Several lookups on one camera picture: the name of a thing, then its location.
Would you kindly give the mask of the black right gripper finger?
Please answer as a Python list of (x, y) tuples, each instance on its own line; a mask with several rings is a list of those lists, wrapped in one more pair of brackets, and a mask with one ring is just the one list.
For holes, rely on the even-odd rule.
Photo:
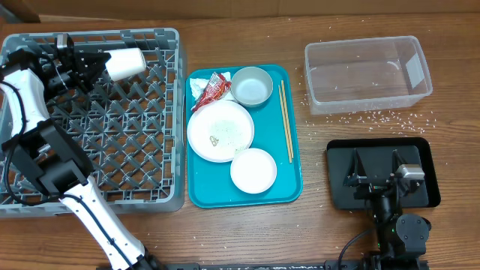
[(365, 168), (356, 148), (352, 150), (352, 159), (349, 165), (346, 180), (364, 180), (367, 178)]
[(391, 174), (394, 175), (397, 173), (398, 169), (405, 164), (404, 158), (399, 154), (398, 150), (395, 149), (392, 152), (392, 171)]

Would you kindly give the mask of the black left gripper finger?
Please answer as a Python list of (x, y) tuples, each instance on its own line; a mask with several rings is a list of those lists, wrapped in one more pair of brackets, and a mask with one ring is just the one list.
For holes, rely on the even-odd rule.
[(111, 59), (111, 54), (108, 52), (76, 52), (74, 57), (83, 65), (105, 65)]
[(84, 92), (88, 93), (92, 91), (95, 87), (95, 83), (101, 74), (105, 71), (105, 62), (97, 61), (90, 64), (80, 62), (77, 64), (77, 75), (78, 75), (78, 88)]

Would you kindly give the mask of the white paper cup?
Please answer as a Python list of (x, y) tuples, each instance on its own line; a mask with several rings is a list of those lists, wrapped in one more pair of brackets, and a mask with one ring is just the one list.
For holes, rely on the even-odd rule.
[(105, 66), (113, 82), (142, 73), (147, 69), (146, 60), (139, 48), (114, 49), (108, 53), (110, 59)]

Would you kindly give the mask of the wooden chopstick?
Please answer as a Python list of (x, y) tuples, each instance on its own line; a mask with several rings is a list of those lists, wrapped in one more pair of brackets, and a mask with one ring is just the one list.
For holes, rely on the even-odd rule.
[(279, 100), (280, 100), (280, 108), (282, 112), (282, 119), (283, 119), (283, 128), (284, 128), (284, 133), (285, 133), (285, 139), (286, 139), (286, 148), (287, 148), (287, 154), (289, 158), (289, 163), (291, 164), (293, 161), (293, 157), (291, 154), (291, 148), (290, 148), (290, 140), (289, 140), (289, 135), (288, 135), (288, 127), (287, 127), (287, 114), (285, 111), (285, 106), (284, 106), (284, 99), (281, 91), (281, 86), (278, 86), (278, 94), (279, 94)]
[(286, 123), (287, 123), (287, 127), (288, 127), (289, 145), (290, 145), (290, 148), (291, 148), (290, 151), (291, 151), (291, 154), (292, 154), (292, 162), (293, 162), (293, 158), (294, 158), (294, 153), (293, 153), (293, 140), (292, 140), (292, 134), (291, 134), (291, 128), (290, 128), (290, 118), (289, 118), (289, 114), (288, 114), (288, 107), (287, 107), (287, 99), (286, 99), (285, 85), (284, 85), (284, 81), (283, 81), (283, 80), (281, 80), (280, 86), (281, 86), (281, 91), (282, 91), (283, 101), (284, 101), (284, 106), (285, 106), (285, 111), (286, 111)]

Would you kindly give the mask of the red snack wrapper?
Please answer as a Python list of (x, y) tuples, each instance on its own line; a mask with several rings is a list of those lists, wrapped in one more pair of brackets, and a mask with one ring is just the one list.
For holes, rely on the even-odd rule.
[(220, 100), (230, 91), (231, 85), (232, 83), (224, 75), (214, 72), (191, 110), (196, 112), (200, 107)]

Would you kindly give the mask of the grey-green bowl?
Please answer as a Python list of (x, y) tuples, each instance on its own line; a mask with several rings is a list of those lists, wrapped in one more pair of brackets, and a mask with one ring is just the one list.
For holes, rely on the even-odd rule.
[(260, 67), (243, 67), (232, 77), (232, 96), (245, 107), (258, 107), (273, 92), (271, 76)]

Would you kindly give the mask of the white napkin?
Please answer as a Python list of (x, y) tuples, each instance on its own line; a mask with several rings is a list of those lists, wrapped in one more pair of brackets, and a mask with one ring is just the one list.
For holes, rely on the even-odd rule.
[[(193, 78), (190, 79), (190, 90), (191, 94), (196, 101), (200, 95), (203, 93), (204, 88), (207, 86), (209, 79), (201, 79), (201, 78)], [(223, 97), (222, 100), (228, 101), (235, 101), (236, 99), (233, 97), (232, 93), (229, 91)]]

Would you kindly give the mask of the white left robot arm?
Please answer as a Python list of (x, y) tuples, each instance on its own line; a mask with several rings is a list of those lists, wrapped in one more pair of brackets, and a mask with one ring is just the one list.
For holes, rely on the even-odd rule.
[(106, 52), (58, 49), (53, 57), (18, 49), (1, 66), (1, 93), (13, 127), (1, 145), (2, 184), (10, 198), (33, 206), (16, 195), (8, 182), (16, 167), (44, 198), (67, 206), (107, 255), (111, 269), (162, 269), (163, 265), (135, 238), (102, 198), (87, 154), (50, 117), (47, 101), (72, 88), (90, 92), (103, 72), (112, 81), (146, 70), (138, 48)]

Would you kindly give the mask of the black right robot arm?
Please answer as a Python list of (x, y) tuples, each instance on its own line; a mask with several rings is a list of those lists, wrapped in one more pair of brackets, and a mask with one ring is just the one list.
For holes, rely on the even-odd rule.
[(369, 176), (357, 149), (352, 151), (349, 172), (343, 184), (354, 187), (353, 197), (371, 208), (374, 227), (361, 232), (343, 247), (337, 267), (344, 267), (348, 247), (371, 232), (376, 233), (377, 251), (371, 251), (357, 263), (356, 269), (426, 269), (419, 257), (426, 253), (431, 223), (417, 214), (404, 214), (401, 198), (415, 193), (425, 183), (419, 164), (407, 163), (397, 150), (392, 152), (389, 176)]

